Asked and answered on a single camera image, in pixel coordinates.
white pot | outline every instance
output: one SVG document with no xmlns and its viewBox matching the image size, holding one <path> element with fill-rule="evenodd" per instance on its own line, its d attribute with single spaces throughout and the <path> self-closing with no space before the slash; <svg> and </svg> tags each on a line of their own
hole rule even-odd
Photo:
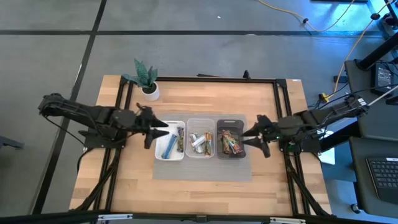
<svg viewBox="0 0 398 224">
<path fill-rule="evenodd" d="M 154 82 L 154 83 L 156 85 L 156 90 L 155 90 L 155 92 L 153 92 L 151 94 L 144 93 L 144 91 L 141 88 L 141 92 L 144 95 L 146 100 L 154 101 L 154 100 L 157 100 L 160 97 L 159 86 L 158 86 L 158 84 L 156 82 Z"/>
</svg>

potted plant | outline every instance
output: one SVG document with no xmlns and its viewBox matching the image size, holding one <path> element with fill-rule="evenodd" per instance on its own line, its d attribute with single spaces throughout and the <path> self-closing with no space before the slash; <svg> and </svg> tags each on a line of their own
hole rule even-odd
<svg viewBox="0 0 398 224">
<path fill-rule="evenodd" d="M 134 62 L 136 64 L 137 76 L 133 77 L 124 74 L 123 77 L 137 83 L 137 85 L 141 87 L 142 94 L 145 96 L 146 100 L 157 100 L 160 96 L 159 86 L 155 82 L 157 78 L 157 69 L 153 69 L 153 66 L 151 66 L 149 71 L 147 71 L 144 62 L 140 62 L 137 59 L 134 59 Z"/>
</svg>

gray mat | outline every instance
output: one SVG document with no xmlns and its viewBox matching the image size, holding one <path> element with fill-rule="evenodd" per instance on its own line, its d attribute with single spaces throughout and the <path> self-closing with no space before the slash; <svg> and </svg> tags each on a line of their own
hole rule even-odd
<svg viewBox="0 0 398 224">
<path fill-rule="evenodd" d="M 184 121 L 187 124 L 190 118 L 240 119 L 247 130 L 246 118 L 235 114 L 160 114 L 159 119 L 164 121 Z M 228 181 L 250 182 L 251 163 L 250 151 L 245 147 L 246 157 L 236 160 L 222 160 L 214 155 L 209 159 L 193 159 L 187 155 L 182 161 L 167 162 L 155 159 L 154 179 L 161 180 L 199 180 L 199 181 Z"/>
</svg>

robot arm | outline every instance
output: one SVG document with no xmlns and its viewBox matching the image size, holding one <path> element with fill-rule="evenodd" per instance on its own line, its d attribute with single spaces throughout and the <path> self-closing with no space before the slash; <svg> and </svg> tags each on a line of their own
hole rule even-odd
<svg viewBox="0 0 398 224">
<path fill-rule="evenodd" d="M 139 114 L 130 110 L 121 110 L 110 106 L 87 106 L 66 100 L 58 93 L 43 97 L 39 105 L 39 114 L 48 116 L 63 116 L 95 130 L 94 135 L 105 141 L 120 141 L 127 132 L 146 135 L 144 147 L 150 148 L 151 142 L 168 134 L 167 131 L 151 129 L 153 127 L 167 127 L 168 125 L 155 117 L 152 108 L 137 104 Z M 81 132 L 86 138 L 93 133 Z"/>
<path fill-rule="evenodd" d="M 258 123 L 243 133 L 243 136 L 256 136 L 243 141 L 243 144 L 258 147 L 265 157 L 270 157 L 267 143 L 271 141 L 288 142 L 293 148 L 301 147 L 303 142 L 317 143 L 318 130 L 342 118 L 353 118 L 366 114 L 369 106 L 356 96 L 350 95 L 344 102 L 319 110 L 306 110 L 271 122 L 265 115 L 258 115 Z"/>
</svg>

dark plastic bin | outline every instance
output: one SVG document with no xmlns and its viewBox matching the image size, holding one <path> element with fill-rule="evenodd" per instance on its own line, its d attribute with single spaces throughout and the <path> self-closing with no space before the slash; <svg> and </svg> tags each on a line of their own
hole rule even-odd
<svg viewBox="0 0 398 224">
<path fill-rule="evenodd" d="M 242 144 L 243 138 L 241 137 L 243 126 L 243 121 L 239 119 L 221 119 L 217 121 L 217 157 L 219 159 L 242 159 L 246 156 L 246 151 Z M 238 154 L 233 154 L 233 152 L 225 154 L 223 152 L 223 130 L 229 130 L 231 132 L 231 136 L 238 142 L 243 152 Z"/>
</svg>

